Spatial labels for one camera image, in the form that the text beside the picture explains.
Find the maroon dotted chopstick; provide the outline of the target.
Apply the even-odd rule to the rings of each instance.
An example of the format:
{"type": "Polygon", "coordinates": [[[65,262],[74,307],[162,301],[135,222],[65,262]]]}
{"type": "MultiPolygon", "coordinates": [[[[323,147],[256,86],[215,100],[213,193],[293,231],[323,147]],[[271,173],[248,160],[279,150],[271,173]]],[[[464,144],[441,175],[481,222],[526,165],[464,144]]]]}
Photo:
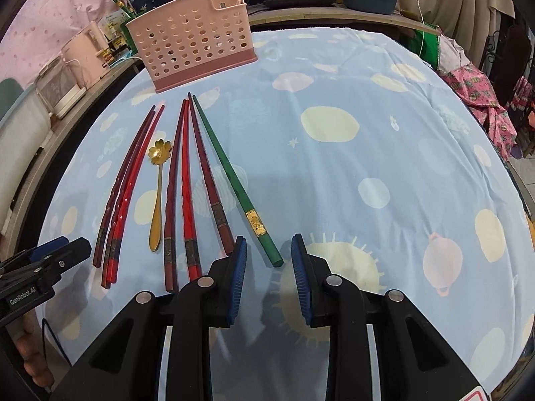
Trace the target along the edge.
{"type": "Polygon", "coordinates": [[[105,241],[101,286],[102,288],[106,290],[108,290],[108,288],[111,287],[111,283],[107,280],[107,271],[109,267],[109,260],[110,260],[111,253],[112,253],[112,235],[113,235],[115,226],[119,218],[121,201],[126,191],[126,187],[128,185],[128,177],[131,173],[132,167],[134,166],[134,162],[138,155],[140,144],[141,142],[143,142],[143,139],[146,136],[146,133],[149,129],[149,125],[151,124],[152,119],[154,118],[154,115],[155,115],[155,106],[152,106],[151,109],[149,110],[149,113],[146,119],[143,121],[142,127],[140,128],[138,134],[136,135],[136,139],[133,142],[133,147],[129,149],[128,154],[125,156],[125,160],[127,160],[126,168],[121,175],[121,185],[119,186],[117,198],[114,204],[114,210],[113,210],[112,217],[111,217],[111,222],[107,231],[106,241],[105,241]]]}

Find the gold flower spoon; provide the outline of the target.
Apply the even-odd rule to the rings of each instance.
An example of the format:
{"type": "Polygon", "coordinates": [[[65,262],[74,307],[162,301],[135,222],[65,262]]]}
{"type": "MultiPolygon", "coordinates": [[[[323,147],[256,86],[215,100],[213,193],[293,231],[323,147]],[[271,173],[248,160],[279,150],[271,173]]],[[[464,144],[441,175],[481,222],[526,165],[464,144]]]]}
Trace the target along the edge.
{"type": "Polygon", "coordinates": [[[162,239],[162,175],[163,165],[170,159],[172,143],[157,139],[149,149],[150,163],[158,169],[155,203],[149,229],[149,249],[156,252],[162,239]]]}

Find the beige hanging cloth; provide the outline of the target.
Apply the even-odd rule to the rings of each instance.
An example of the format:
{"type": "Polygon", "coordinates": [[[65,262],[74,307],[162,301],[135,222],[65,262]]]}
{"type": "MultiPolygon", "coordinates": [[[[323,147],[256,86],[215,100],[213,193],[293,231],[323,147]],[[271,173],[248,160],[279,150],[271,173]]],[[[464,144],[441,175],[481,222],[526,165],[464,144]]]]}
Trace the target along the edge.
{"type": "Polygon", "coordinates": [[[498,21],[506,15],[515,17],[512,0],[398,0],[398,8],[439,26],[476,65],[483,57],[487,37],[498,29],[498,21]]]}

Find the dark maroon twisted chopstick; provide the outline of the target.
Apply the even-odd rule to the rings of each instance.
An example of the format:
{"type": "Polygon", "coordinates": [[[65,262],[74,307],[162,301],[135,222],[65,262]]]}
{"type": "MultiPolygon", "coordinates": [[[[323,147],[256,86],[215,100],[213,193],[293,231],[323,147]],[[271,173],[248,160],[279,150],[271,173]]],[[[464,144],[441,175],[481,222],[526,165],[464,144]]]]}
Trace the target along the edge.
{"type": "Polygon", "coordinates": [[[165,224],[164,224],[164,281],[165,290],[176,292],[179,290],[177,261],[176,261],[176,193],[177,193],[177,176],[178,163],[181,145],[181,131],[186,112],[186,101],[181,104],[181,112],[177,122],[174,140],[172,142],[171,163],[168,175],[168,185],[165,205],[165,224]]]}

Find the bright red chopstick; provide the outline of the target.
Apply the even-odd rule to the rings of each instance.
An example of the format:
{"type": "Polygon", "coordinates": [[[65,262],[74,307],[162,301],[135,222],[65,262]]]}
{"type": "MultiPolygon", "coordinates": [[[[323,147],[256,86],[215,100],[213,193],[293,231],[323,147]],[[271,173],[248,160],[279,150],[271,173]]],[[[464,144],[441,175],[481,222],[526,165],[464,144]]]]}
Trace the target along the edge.
{"type": "Polygon", "coordinates": [[[183,238],[190,281],[202,276],[194,210],[191,193],[189,111],[190,103],[185,100],[181,133],[181,196],[183,217],[183,238]]]}

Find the white plastic storage box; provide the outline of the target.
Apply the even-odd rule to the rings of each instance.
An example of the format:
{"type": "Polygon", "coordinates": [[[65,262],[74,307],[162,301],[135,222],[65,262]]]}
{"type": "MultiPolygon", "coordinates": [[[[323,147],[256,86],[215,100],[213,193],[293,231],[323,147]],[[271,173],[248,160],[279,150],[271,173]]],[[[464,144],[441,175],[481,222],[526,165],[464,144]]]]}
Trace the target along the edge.
{"type": "Polygon", "coordinates": [[[49,111],[31,83],[1,118],[1,235],[24,174],[51,130],[49,111]]]}

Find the red dotted chopstick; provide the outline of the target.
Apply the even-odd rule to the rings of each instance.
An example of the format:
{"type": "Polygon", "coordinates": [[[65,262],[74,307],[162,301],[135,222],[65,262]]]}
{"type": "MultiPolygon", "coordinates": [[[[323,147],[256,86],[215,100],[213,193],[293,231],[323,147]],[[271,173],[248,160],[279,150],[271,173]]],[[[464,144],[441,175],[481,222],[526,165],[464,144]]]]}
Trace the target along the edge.
{"type": "Polygon", "coordinates": [[[143,157],[145,156],[145,151],[149,145],[152,134],[154,130],[156,129],[156,126],[164,110],[165,110],[164,102],[162,102],[159,105],[159,107],[155,109],[154,118],[152,119],[152,122],[149,125],[149,129],[146,133],[145,138],[143,139],[143,142],[141,142],[140,144],[138,155],[135,159],[134,166],[132,167],[131,173],[128,177],[128,185],[126,187],[126,191],[121,201],[119,218],[118,218],[117,224],[115,226],[115,229],[112,235],[112,253],[111,253],[110,260],[109,260],[109,267],[107,271],[107,280],[111,283],[111,285],[117,281],[119,253],[121,250],[121,240],[122,240],[124,229],[125,229],[126,218],[127,218],[130,203],[131,203],[131,196],[133,193],[133,189],[137,181],[137,177],[140,173],[140,166],[143,161],[143,157]]]}

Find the pink perforated utensil holder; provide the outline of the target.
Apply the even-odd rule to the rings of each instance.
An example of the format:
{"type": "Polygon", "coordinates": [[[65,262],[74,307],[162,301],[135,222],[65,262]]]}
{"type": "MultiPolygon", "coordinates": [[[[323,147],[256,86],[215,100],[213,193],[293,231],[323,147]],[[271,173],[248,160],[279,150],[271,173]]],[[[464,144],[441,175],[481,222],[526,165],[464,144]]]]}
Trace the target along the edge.
{"type": "Polygon", "coordinates": [[[158,93],[257,60],[244,0],[173,0],[127,28],[158,93]]]}

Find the green chopstick gold band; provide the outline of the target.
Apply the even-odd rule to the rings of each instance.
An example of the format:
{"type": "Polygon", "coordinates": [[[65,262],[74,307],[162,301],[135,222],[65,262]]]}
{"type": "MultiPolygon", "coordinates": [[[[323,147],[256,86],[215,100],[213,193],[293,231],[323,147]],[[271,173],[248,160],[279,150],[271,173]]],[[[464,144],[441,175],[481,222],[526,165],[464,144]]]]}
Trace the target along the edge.
{"type": "Polygon", "coordinates": [[[247,218],[247,222],[254,233],[261,247],[263,248],[267,258],[271,265],[275,268],[279,268],[284,264],[283,258],[279,253],[279,249],[276,247],[274,241],[269,235],[268,229],[264,225],[260,215],[257,213],[256,208],[254,207],[252,201],[250,200],[246,189],[242,185],[241,181],[236,174],[232,163],[230,163],[227,154],[225,153],[222,145],[219,143],[217,135],[213,130],[212,126],[209,124],[208,118],[206,117],[203,108],[200,106],[200,102],[195,95],[191,95],[193,102],[194,111],[200,116],[200,119],[203,123],[204,129],[208,134],[211,145],[213,146],[219,162],[227,176],[228,182],[232,187],[235,196],[239,202],[239,205],[247,218]]]}

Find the dark red chopstick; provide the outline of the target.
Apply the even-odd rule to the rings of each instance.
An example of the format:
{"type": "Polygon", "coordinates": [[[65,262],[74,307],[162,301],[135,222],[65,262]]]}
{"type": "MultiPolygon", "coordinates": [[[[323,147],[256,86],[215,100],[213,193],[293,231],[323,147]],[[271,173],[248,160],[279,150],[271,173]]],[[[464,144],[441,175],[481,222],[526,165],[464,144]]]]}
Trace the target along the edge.
{"type": "Polygon", "coordinates": [[[193,103],[193,98],[190,93],[188,93],[188,100],[190,104],[190,110],[191,110],[191,119],[192,119],[192,126],[195,136],[195,142],[197,151],[200,158],[200,167],[202,170],[205,187],[207,191],[207,197],[209,200],[210,209],[219,233],[219,239],[221,241],[221,244],[223,246],[224,253],[226,255],[231,255],[234,250],[234,238],[232,235],[232,232],[228,225],[227,216],[224,211],[223,204],[221,204],[220,198],[219,198],[219,192],[217,189],[217,186],[215,184],[211,168],[209,166],[209,160],[208,155],[206,153],[206,149],[202,140],[202,136],[200,134],[200,126],[198,123],[198,119],[195,112],[195,107],[193,103]]]}

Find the pink floral curtain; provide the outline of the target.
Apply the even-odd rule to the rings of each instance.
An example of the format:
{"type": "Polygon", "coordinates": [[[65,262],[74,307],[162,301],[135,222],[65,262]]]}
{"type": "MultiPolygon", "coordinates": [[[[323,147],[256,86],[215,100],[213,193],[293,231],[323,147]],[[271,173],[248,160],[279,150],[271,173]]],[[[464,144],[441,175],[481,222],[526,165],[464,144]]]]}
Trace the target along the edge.
{"type": "Polygon", "coordinates": [[[26,0],[1,40],[1,78],[26,87],[80,30],[116,10],[112,0],[26,0]]]}

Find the dark maroon thin chopstick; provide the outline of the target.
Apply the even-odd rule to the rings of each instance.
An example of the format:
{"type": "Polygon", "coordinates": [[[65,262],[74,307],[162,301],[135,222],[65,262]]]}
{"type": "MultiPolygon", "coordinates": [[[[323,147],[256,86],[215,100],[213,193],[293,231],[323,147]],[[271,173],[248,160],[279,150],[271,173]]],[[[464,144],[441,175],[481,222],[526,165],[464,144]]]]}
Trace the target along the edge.
{"type": "Polygon", "coordinates": [[[127,167],[130,164],[131,157],[137,146],[137,143],[140,141],[143,130],[148,128],[149,122],[151,121],[154,113],[155,113],[155,107],[152,106],[149,112],[147,113],[145,119],[143,120],[142,124],[140,125],[140,128],[136,132],[134,138],[132,139],[131,145],[125,157],[123,158],[121,167],[115,177],[108,201],[106,203],[106,206],[102,215],[102,220],[99,226],[99,231],[98,231],[98,235],[97,235],[97,239],[96,239],[96,243],[94,247],[93,266],[95,268],[100,268],[102,265],[102,255],[103,255],[103,250],[104,250],[105,238],[106,238],[106,234],[108,233],[108,228],[111,222],[112,213],[114,211],[114,205],[118,198],[122,180],[124,179],[127,167]]]}

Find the black induction cooker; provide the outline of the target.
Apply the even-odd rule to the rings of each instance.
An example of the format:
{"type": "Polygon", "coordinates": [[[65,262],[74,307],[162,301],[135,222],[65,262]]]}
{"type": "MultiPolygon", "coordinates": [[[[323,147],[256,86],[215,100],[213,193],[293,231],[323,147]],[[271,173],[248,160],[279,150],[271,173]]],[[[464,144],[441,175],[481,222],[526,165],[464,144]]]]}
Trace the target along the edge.
{"type": "Polygon", "coordinates": [[[269,9],[294,7],[320,7],[332,5],[335,0],[265,0],[263,5],[269,9]]]}

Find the pink patterned fabric pile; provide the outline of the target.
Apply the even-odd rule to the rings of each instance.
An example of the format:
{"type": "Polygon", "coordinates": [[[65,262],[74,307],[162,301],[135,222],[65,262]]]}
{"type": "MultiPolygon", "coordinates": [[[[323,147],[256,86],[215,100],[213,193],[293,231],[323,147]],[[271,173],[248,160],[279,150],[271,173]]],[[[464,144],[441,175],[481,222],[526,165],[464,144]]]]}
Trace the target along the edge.
{"type": "Polygon", "coordinates": [[[483,127],[502,159],[508,161],[517,131],[487,75],[469,63],[440,76],[483,127]]]}

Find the green milk powder can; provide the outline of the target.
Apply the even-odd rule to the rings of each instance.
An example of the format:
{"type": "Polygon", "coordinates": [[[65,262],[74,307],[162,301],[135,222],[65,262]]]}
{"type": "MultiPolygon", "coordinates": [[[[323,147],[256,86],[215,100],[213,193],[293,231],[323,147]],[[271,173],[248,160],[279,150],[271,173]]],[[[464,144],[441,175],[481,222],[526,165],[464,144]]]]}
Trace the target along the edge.
{"type": "Polygon", "coordinates": [[[138,52],[138,50],[137,50],[137,47],[136,47],[136,44],[135,44],[134,40],[131,37],[130,30],[127,27],[127,24],[131,20],[133,20],[135,18],[135,16],[134,16],[133,12],[127,7],[127,5],[125,5],[125,3],[122,2],[121,0],[112,0],[112,1],[126,15],[126,20],[121,22],[120,28],[121,28],[121,31],[122,31],[122,33],[124,35],[124,38],[125,38],[126,42],[127,42],[127,46],[130,48],[130,50],[132,51],[133,54],[136,54],[138,52]]]}

